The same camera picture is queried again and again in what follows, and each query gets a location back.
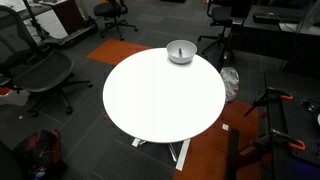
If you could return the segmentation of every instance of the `mesh chair back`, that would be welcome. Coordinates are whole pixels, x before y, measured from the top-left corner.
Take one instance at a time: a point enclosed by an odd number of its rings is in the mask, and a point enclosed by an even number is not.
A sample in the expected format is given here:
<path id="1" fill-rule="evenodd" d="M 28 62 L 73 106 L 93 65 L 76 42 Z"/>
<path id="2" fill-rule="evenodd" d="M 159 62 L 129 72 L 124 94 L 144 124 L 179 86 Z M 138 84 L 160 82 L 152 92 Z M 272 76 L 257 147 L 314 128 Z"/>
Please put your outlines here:
<path id="1" fill-rule="evenodd" d="M 0 6 L 0 74 L 12 76 L 10 68 L 25 63 L 38 46 L 28 32 L 19 14 Z"/>

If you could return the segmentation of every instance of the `metal stand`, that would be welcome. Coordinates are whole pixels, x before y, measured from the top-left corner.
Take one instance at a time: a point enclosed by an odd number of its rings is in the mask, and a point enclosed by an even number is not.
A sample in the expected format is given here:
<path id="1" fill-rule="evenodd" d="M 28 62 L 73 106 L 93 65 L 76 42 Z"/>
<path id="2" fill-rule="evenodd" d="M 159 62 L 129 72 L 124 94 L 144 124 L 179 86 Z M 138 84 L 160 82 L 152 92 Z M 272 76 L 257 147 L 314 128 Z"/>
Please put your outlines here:
<path id="1" fill-rule="evenodd" d="M 142 146 L 142 145 L 143 145 L 144 143 L 146 143 L 146 142 L 147 142 L 147 141 L 145 141 L 145 140 L 140 140 L 140 141 L 138 142 L 138 145 L 139 145 L 139 146 Z M 177 154 L 176 154 L 176 152 L 175 152 L 172 144 L 169 143 L 169 144 L 168 144 L 168 147 L 169 147 L 170 153 L 171 153 L 171 155 L 172 155 L 173 161 L 174 161 L 174 162 L 177 162 L 177 159 L 178 159 L 178 158 L 177 158 Z"/>

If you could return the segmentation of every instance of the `trash bag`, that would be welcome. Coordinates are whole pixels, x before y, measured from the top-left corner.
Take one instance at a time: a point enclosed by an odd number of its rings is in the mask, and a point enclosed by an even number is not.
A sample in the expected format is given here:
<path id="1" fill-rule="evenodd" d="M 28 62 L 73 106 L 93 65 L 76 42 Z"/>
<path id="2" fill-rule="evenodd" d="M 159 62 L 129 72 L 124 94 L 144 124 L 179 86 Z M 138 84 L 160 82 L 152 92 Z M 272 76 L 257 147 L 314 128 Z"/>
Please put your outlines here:
<path id="1" fill-rule="evenodd" d="M 233 67 L 221 69 L 220 75 L 226 89 L 226 103 L 233 101 L 239 90 L 239 75 Z"/>

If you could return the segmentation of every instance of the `chair armrest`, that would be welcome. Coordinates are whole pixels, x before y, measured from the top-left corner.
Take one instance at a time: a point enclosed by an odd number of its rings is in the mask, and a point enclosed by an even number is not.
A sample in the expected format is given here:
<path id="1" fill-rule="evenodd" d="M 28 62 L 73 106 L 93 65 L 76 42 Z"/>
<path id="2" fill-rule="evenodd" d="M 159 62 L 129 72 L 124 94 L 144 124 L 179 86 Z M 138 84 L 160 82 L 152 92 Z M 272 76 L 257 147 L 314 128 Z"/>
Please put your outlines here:
<path id="1" fill-rule="evenodd" d="M 0 76 L 0 87 L 6 87 L 11 81 L 11 78 Z"/>

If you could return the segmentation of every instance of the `orange carpet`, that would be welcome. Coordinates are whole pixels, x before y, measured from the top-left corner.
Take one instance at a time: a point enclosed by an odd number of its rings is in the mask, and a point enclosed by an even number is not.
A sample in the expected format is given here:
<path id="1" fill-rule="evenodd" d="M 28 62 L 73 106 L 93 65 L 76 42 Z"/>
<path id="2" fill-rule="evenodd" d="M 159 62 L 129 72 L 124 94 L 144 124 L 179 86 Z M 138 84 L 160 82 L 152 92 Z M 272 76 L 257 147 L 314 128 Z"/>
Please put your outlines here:
<path id="1" fill-rule="evenodd" d="M 87 58 L 117 65 L 132 54 L 147 49 L 150 47 L 109 39 L 87 55 Z"/>
<path id="2" fill-rule="evenodd" d="M 191 139 L 183 170 L 176 170 L 174 180 L 224 180 L 229 131 L 222 129 L 222 124 L 240 131 L 239 149 L 246 146 L 258 135 L 258 111 L 253 111 L 247 118 L 243 114 L 250 104 L 232 102 L 227 104 L 219 119 L 205 132 Z M 238 171 L 237 179 L 260 179 L 259 163 Z"/>

